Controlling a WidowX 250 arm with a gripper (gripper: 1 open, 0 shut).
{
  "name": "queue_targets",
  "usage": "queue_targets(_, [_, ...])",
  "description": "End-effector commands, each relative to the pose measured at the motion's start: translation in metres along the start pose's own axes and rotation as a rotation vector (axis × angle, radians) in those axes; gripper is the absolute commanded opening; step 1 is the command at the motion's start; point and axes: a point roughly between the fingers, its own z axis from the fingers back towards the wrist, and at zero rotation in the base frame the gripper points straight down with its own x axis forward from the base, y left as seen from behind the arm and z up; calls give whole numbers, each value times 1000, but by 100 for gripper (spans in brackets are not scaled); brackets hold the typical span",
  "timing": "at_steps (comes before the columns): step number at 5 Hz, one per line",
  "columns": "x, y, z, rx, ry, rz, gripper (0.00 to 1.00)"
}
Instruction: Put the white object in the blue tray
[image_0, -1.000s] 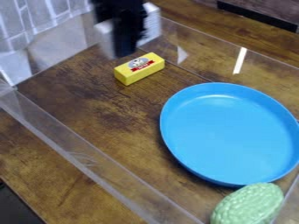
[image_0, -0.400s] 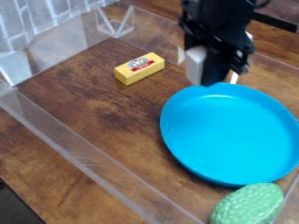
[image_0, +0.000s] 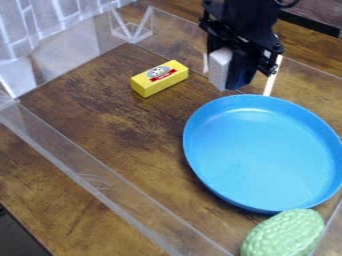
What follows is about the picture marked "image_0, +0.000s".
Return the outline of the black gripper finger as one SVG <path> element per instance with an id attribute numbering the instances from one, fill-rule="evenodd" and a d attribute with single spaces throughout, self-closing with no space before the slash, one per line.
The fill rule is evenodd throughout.
<path id="1" fill-rule="evenodd" d="M 229 48 L 229 47 L 230 47 L 230 42 L 225 37 L 212 33 L 207 35 L 207 53 L 208 54 L 211 54 L 212 52 L 215 52 L 222 48 Z"/>
<path id="2" fill-rule="evenodd" d="M 229 64 L 229 73 L 226 88 L 238 90 L 249 85 L 257 73 L 257 62 L 254 58 L 243 51 L 233 52 L 233 58 Z"/>

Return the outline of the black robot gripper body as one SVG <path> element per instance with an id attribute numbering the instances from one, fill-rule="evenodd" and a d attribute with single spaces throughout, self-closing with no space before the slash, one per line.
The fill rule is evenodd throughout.
<path id="1" fill-rule="evenodd" d="M 203 15 L 199 27 L 225 37 L 231 50 L 246 52 L 266 76 L 275 73 L 277 57 L 285 47 L 273 27 L 281 4 L 277 0 L 202 0 Z"/>

